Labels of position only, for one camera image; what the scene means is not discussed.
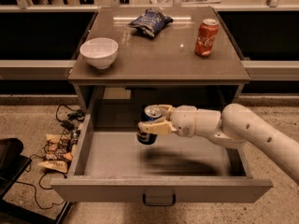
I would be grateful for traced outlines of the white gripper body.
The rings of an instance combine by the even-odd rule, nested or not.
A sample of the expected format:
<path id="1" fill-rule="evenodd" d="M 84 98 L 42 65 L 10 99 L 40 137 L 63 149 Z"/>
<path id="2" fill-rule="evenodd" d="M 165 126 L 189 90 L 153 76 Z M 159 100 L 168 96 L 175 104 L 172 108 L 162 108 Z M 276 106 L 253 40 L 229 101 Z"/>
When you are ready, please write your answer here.
<path id="1" fill-rule="evenodd" d="M 175 108 L 170 121 L 175 129 L 175 134 L 181 137 L 193 137 L 195 135 L 197 108 L 190 105 L 181 105 Z"/>

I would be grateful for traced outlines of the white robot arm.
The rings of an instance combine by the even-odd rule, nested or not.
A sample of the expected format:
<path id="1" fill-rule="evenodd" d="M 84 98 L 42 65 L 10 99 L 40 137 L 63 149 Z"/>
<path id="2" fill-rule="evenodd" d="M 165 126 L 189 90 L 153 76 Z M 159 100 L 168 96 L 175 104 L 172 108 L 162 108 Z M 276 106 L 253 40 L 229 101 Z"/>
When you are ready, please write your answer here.
<path id="1" fill-rule="evenodd" d="M 191 105 L 152 105 L 149 109 L 161 116 L 154 121 L 139 122 L 138 128 L 142 133 L 175 133 L 180 137 L 196 135 L 232 149 L 241 148 L 249 142 L 295 183 L 299 183 L 299 143 L 243 105 L 229 104 L 222 111 Z"/>

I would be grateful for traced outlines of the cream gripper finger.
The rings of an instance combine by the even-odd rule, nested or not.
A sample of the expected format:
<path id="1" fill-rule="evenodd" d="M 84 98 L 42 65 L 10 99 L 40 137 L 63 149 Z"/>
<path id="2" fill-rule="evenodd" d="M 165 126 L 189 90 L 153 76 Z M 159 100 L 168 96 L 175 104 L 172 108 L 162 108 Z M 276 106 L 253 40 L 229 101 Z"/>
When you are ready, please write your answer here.
<path id="1" fill-rule="evenodd" d="M 139 122 L 138 128 L 142 133 L 151 133 L 157 135 L 167 135 L 174 133 L 177 129 L 168 120 L 160 122 Z"/>
<path id="2" fill-rule="evenodd" d="M 172 105 L 156 105 L 155 108 L 157 108 L 161 113 L 159 119 L 163 120 L 170 120 L 171 114 L 175 110 Z"/>

